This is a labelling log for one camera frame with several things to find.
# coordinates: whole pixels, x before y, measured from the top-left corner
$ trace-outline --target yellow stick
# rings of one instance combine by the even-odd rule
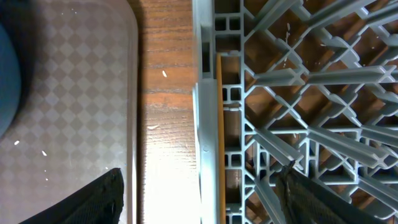
[[[224,166],[224,105],[223,105],[223,77],[221,75],[221,55],[217,54],[216,63],[217,95],[218,95],[218,172],[220,187],[220,223],[225,224],[225,166]]]

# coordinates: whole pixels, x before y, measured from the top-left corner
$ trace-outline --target wooden stick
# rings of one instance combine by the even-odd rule
[[[221,74],[221,55],[217,54],[216,63],[217,96],[218,96],[218,172],[220,188],[220,223],[225,224],[226,205],[225,205],[225,166],[224,166],[224,104],[223,104],[223,77]]]

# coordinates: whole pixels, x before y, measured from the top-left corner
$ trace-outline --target wooden table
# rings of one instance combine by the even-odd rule
[[[192,111],[197,79],[192,1],[128,1],[140,34],[139,220],[195,223],[199,195]]]

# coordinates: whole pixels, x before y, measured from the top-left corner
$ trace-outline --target dark blue bowl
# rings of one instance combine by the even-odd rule
[[[21,75],[14,47],[0,24],[0,137],[6,132],[18,108]]]

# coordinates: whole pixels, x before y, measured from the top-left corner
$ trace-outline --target black object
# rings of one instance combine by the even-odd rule
[[[117,224],[123,209],[123,192],[123,176],[115,168],[22,224]]]
[[[297,172],[293,165],[284,166],[276,182],[287,224],[384,223]]]

